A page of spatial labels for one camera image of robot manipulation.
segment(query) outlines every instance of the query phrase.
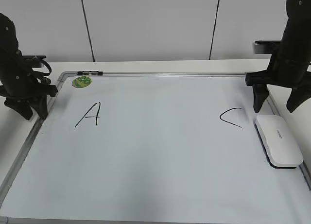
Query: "wall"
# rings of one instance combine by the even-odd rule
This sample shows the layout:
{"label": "wall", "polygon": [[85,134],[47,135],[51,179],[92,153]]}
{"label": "wall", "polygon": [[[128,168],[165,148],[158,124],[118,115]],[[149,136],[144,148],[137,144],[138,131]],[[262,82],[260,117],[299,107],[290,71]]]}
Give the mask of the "wall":
{"label": "wall", "polygon": [[0,12],[23,54],[53,62],[268,58],[252,42],[281,39],[285,1],[0,0]]}

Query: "green sticker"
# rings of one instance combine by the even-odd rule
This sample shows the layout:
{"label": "green sticker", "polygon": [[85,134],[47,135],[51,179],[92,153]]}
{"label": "green sticker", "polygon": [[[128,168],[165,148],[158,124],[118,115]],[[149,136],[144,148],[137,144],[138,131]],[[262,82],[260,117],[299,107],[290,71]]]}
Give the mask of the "green sticker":
{"label": "green sticker", "polygon": [[72,86],[76,88],[84,88],[91,84],[92,79],[90,77],[78,77],[72,81]]}

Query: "whiteboard frame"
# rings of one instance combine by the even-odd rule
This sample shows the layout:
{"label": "whiteboard frame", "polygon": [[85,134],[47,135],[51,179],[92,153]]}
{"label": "whiteboard frame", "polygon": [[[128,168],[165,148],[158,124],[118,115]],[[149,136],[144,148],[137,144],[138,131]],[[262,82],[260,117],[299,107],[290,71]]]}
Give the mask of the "whiteboard frame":
{"label": "whiteboard frame", "polygon": [[[158,76],[158,77],[245,77],[246,73],[104,73],[102,71],[66,71],[63,72],[56,84],[58,93],[62,88],[62,85],[69,77],[75,76],[102,76],[102,77],[133,77],[133,76]],[[48,101],[48,112],[53,108],[53,104],[56,97],[51,97]],[[281,116],[279,113],[275,101],[269,95],[267,98],[268,105],[270,106],[274,115]],[[19,169],[21,168],[28,152],[30,151],[33,142],[43,124],[44,120],[37,117],[34,126],[32,127],[29,135],[27,136],[25,142],[23,143],[17,157],[15,158],[8,174],[6,175],[3,183],[0,186],[0,208],[2,203],[15,179]],[[306,164],[303,162],[300,169],[305,177],[306,183],[311,190],[311,173],[307,168]],[[62,220],[62,219],[29,219],[29,218],[11,218],[0,216],[0,224],[171,224],[171,223],[155,223],[155,222],[133,222],[133,221],[97,221],[97,220]]]}

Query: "whiteboard eraser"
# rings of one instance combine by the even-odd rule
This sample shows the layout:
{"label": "whiteboard eraser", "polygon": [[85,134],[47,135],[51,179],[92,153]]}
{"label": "whiteboard eraser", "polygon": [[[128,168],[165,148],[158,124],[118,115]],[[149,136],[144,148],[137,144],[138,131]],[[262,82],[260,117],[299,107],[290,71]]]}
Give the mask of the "whiteboard eraser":
{"label": "whiteboard eraser", "polygon": [[303,155],[281,116],[258,115],[255,121],[269,163],[274,168],[296,168]]}

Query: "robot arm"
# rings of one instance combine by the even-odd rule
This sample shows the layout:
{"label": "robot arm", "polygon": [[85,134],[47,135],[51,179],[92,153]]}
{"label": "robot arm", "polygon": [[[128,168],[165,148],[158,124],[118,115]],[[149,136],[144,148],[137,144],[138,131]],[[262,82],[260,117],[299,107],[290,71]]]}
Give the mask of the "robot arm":
{"label": "robot arm", "polygon": [[287,0],[288,22],[281,42],[274,48],[267,70],[246,74],[253,87],[254,110],[259,112],[269,95],[267,84],[292,88],[286,107],[295,111],[311,98],[311,0]]}
{"label": "robot arm", "polygon": [[54,97],[56,86],[49,85],[46,78],[51,67],[39,57],[49,73],[33,71],[29,60],[25,60],[20,50],[15,33],[14,23],[5,15],[0,14],[0,96],[6,97],[4,105],[10,107],[29,120],[33,115],[32,108],[40,118],[48,115],[47,95]]}

